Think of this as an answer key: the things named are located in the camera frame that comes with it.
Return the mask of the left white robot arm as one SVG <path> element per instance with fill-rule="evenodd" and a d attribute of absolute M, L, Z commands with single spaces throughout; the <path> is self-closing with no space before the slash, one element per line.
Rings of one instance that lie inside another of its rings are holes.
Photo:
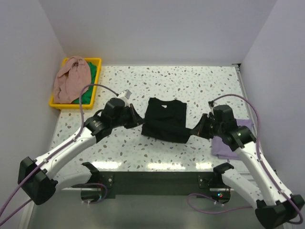
<path fill-rule="evenodd" d="M 55 175 L 87 148 L 109 136 L 117 127 L 131 129 L 144 123 L 127 99 L 112 98 L 92 117 L 83 119 L 76 133 L 48 153 L 20 163 L 18 184 L 36 205 L 49 200 L 59 182 Z"/>

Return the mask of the black t shirt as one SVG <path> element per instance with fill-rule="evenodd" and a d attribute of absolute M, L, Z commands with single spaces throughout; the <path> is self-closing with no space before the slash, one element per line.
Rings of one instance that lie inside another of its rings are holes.
<path fill-rule="evenodd" d="M 150 98 L 141 134 L 158 140 L 185 144 L 190 137 L 186 127 L 187 104 L 179 100 Z"/>

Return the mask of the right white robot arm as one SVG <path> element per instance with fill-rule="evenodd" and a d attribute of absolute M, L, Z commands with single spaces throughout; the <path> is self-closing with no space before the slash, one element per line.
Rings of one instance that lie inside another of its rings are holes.
<path fill-rule="evenodd" d="M 247 126 L 237 124 L 230 106 L 213 102 L 209 106 L 210 112 L 202 115 L 191 134 L 205 139 L 221 138 L 237 154 L 256 182 L 252 184 L 230 163 L 223 163 L 213 168 L 213 184 L 235 190 L 251 205 L 258 221 L 266 229 L 293 223 L 305 205 L 303 197 L 293 194 L 279 179 L 260 152 L 258 139 Z"/>

